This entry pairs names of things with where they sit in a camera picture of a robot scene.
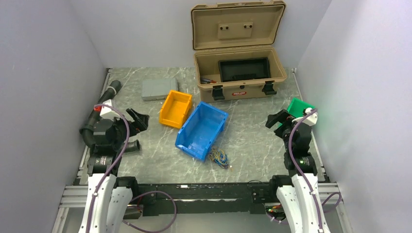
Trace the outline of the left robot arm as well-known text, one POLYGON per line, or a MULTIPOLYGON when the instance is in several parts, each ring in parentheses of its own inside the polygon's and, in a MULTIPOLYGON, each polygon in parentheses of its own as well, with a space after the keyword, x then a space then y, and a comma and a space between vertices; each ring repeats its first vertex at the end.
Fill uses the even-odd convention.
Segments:
POLYGON ((108 107, 95 107, 80 130, 90 149, 87 161, 87 198, 81 233, 116 233, 133 196, 139 193, 135 177, 118 177, 125 152, 140 150, 131 136, 147 130, 149 115, 128 108, 132 120, 124 121, 108 107))

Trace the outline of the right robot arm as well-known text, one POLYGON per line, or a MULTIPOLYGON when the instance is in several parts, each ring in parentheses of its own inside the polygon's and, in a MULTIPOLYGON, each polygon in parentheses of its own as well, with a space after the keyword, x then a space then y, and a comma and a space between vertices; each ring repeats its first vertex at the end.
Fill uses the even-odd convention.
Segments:
POLYGON ((281 110, 268 115, 265 123, 269 129, 280 123, 274 133, 284 143, 289 175, 273 176, 271 185, 292 233, 330 232, 319 195, 317 168, 309 153, 312 127, 317 119, 317 109, 306 108, 301 117, 281 110))

